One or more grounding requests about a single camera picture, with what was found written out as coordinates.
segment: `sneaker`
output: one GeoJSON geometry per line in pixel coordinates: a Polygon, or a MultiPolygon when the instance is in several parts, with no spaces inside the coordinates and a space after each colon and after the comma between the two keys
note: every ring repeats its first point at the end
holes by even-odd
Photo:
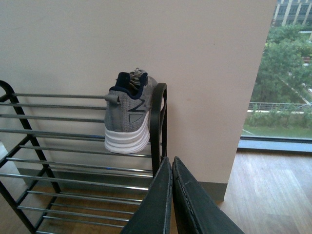
{"type": "Polygon", "coordinates": [[[116,85],[104,97],[105,148],[113,153],[132,154],[145,148],[153,90],[157,82],[144,70],[121,72],[116,85]]]}

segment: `beige wall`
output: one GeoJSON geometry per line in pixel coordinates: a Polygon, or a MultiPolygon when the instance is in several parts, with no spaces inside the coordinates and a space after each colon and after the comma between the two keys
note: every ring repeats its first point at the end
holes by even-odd
{"type": "Polygon", "coordinates": [[[227,183],[274,5],[2,1],[0,77],[20,93],[104,95],[118,72],[143,68],[168,85],[170,159],[227,183]]]}

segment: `grass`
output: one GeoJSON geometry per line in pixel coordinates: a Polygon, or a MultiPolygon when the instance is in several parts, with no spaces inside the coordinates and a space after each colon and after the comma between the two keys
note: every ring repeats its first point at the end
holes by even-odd
{"type": "Polygon", "coordinates": [[[285,138],[308,138],[312,139],[312,130],[300,127],[251,127],[244,125],[242,136],[257,137],[285,137],[285,138]]]}

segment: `metal railing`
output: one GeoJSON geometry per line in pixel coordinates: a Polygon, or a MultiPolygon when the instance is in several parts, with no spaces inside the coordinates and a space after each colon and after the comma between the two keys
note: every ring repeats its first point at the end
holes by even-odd
{"type": "Polygon", "coordinates": [[[295,111],[303,111],[304,108],[312,108],[312,104],[303,103],[276,103],[276,102],[250,102],[248,110],[256,111],[272,111],[272,110],[288,110],[293,109],[295,111]]]}

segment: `glass window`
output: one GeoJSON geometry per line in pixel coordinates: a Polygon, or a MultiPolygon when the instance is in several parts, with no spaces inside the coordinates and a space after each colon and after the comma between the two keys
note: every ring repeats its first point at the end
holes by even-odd
{"type": "MultiPolygon", "coordinates": [[[[303,14],[308,5],[302,7],[303,14]]],[[[277,19],[269,30],[242,136],[312,140],[311,30],[302,18],[292,22],[277,19]]]]}
{"type": "Polygon", "coordinates": [[[286,24],[291,24],[291,23],[293,23],[293,19],[286,20],[286,24]]]}
{"type": "Polygon", "coordinates": [[[295,16],[296,13],[297,13],[297,10],[298,10],[298,6],[297,6],[297,5],[292,5],[292,6],[291,6],[291,9],[290,9],[290,11],[289,11],[289,15],[290,15],[290,16],[295,16]]]}
{"type": "Polygon", "coordinates": [[[283,16],[286,12],[287,6],[280,6],[277,15],[278,16],[283,16]]]}
{"type": "Polygon", "coordinates": [[[305,4],[301,5],[299,15],[305,16],[307,13],[308,7],[309,7],[309,5],[305,5],[305,4]]]}

